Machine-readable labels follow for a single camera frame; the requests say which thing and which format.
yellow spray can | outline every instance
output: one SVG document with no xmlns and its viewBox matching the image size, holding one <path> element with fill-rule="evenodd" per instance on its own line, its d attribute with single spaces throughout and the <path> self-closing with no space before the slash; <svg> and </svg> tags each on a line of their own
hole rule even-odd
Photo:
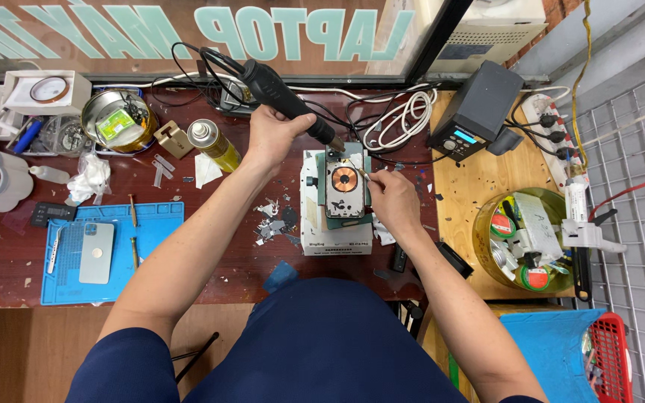
<svg viewBox="0 0 645 403">
<path fill-rule="evenodd" d="M 198 119 L 186 134 L 193 147 L 206 153 L 223 171 L 235 171 L 240 165 L 240 154 L 212 121 Z"/>
</svg>

man's arm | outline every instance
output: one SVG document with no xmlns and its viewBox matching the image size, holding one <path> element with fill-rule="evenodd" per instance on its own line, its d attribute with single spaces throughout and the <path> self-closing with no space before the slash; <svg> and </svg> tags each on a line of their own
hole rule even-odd
<svg viewBox="0 0 645 403">
<path fill-rule="evenodd" d="M 253 199 L 280 171 L 296 135 L 313 122 L 313 114 L 286 121 L 271 107 L 258 107 L 240 167 L 141 264 L 111 309 L 99 340 L 141 327 L 171 344 L 175 324 L 206 286 Z"/>
<path fill-rule="evenodd" d="M 373 210 L 412 259 L 444 342 L 481 400 L 520 394 L 547 402 L 512 336 L 422 228 L 414 185 L 399 172 L 370 177 Z"/>
</svg>

phone battery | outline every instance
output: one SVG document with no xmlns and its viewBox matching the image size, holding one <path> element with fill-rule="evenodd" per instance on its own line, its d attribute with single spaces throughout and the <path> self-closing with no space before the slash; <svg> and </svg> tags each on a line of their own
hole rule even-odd
<svg viewBox="0 0 645 403">
<path fill-rule="evenodd" d="M 49 218 L 65 219 L 74 221 L 76 217 L 76 207 L 67 206 L 66 204 L 39 202 L 31 213 L 31 225 L 34 227 L 44 227 L 49 225 Z"/>
</svg>

wooden desk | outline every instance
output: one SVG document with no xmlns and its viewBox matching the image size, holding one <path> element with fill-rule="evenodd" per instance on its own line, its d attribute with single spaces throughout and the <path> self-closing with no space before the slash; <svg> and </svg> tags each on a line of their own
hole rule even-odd
<svg viewBox="0 0 645 403">
<path fill-rule="evenodd" d="M 164 95 L 161 90 L 157 94 L 168 102 L 181 102 L 187 100 L 195 93 L 180 91 Z M 146 102 L 155 111 L 162 124 L 174 120 L 179 127 L 187 127 L 195 119 L 208 118 L 219 124 L 221 130 L 236 145 L 241 154 L 247 151 L 249 121 L 241 118 L 224 118 L 212 107 L 202 100 L 183 106 L 169 107 L 155 101 L 150 94 L 145 96 Z M 309 98 L 317 100 L 330 107 L 339 116 L 344 116 L 343 106 L 349 101 L 345 96 L 332 94 L 313 94 Z M 379 112 L 384 105 L 381 104 L 355 104 L 353 118 Z M 347 130 L 336 127 L 336 131 L 347 138 Z M 430 152 L 424 145 L 425 138 L 413 138 L 404 150 L 395 153 L 397 159 L 403 160 L 429 160 Z M 293 142 L 292 149 L 282 164 L 280 175 L 274 178 L 263 191 L 256 197 L 253 205 L 266 204 L 265 197 L 278 199 L 282 205 L 289 204 L 300 212 L 299 176 L 302 165 L 302 151 L 306 149 L 321 149 L 322 146 L 309 136 L 301 136 Z M 175 166 L 173 180 L 163 178 L 161 188 L 152 187 L 155 168 L 151 165 L 153 155 L 160 153 Z M 194 175 L 193 157 L 197 151 L 191 151 L 182 160 L 176 160 L 162 147 L 155 144 L 153 147 L 130 157 L 104 157 L 111 166 L 111 195 L 104 195 L 103 204 L 128 204 L 128 194 L 135 194 L 138 203 L 164 202 L 171 200 L 175 195 L 182 196 L 186 205 L 186 217 L 191 216 L 199 206 L 215 191 L 222 179 L 206 184 L 202 189 L 197 189 L 195 183 L 184 183 L 184 176 Z M 29 165 L 46 165 L 56 169 L 63 169 L 70 174 L 77 172 L 77 159 L 65 157 L 24 157 Z M 393 163 L 380 164 L 373 161 L 373 170 L 389 166 Z M 409 179 L 415 181 L 419 169 L 429 168 L 420 166 L 417 169 L 405 168 L 401 172 Z M 436 227 L 436 205 L 434 192 L 427 193 L 427 184 L 433 183 L 434 176 L 431 170 L 426 173 L 422 183 L 422 222 L 431 227 Z M 65 185 L 34 179 L 34 191 L 27 199 L 37 202 L 62 203 L 68 194 Z M 283 194 L 288 194 L 291 200 L 285 202 Z M 93 198 L 83 205 L 91 205 Z M 44 243 L 46 229 L 31 227 L 27 224 L 26 234 L 19 235 L 1 223 L 5 213 L 0 213 L 0 307 L 35 307 L 39 306 L 41 294 L 41 277 L 44 270 Z M 294 246 L 287 238 L 279 235 L 272 242 L 257 246 L 257 235 L 253 229 L 260 223 L 260 212 L 250 211 L 246 214 L 241 226 L 235 233 L 228 250 L 218 264 L 211 280 L 203 290 L 196 303 L 256 303 L 265 298 L 268 293 L 261 287 L 264 280 L 273 268 L 285 260 L 300 272 L 301 278 L 334 277 L 353 279 L 362 282 L 375 290 L 382 298 L 387 300 L 421 299 L 424 291 L 419 281 L 409 270 L 403 274 L 388 272 L 390 278 L 382 279 L 373 274 L 373 270 L 387 270 L 390 265 L 394 246 L 381 247 L 378 240 L 373 241 L 373 253 L 369 256 L 334 256 L 334 257 L 305 257 L 302 248 Z M 436 232 L 429 231 L 430 235 L 437 238 Z"/>
<path fill-rule="evenodd" d="M 433 107 L 431 127 L 436 127 L 453 95 L 454 91 L 440 93 Z M 516 118 L 522 124 L 527 123 L 521 109 L 517 111 Z M 434 151 L 435 158 L 441 155 Z M 444 197 L 442 201 L 437 202 L 439 233 L 444 237 L 444 241 L 472 266 L 474 274 L 467 281 L 483 299 L 574 296 L 573 288 L 556 294 L 542 294 L 517 290 L 497 282 L 479 264 L 471 243 L 471 227 L 479 212 L 477 207 L 494 197 L 520 188 L 542 187 L 556 191 L 550 177 L 542 151 L 526 136 L 514 151 L 501 156 L 479 151 L 463 160 L 459 166 L 451 159 L 435 163 L 434 192 Z"/>
</svg>

wire mesh wall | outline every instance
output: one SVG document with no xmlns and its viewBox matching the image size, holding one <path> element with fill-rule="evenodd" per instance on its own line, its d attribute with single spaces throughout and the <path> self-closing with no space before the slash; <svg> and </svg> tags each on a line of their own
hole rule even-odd
<svg viewBox="0 0 645 403">
<path fill-rule="evenodd" d="M 578 118 L 582 142 L 590 141 L 645 115 L 645 83 Z M 585 148 L 591 200 L 596 205 L 645 182 L 645 120 Z M 604 237 L 628 245 L 624 254 L 592 257 L 593 306 L 607 307 L 630 328 L 633 396 L 645 402 L 645 187 L 601 207 L 618 214 L 602 224 Z"/>
</svg>

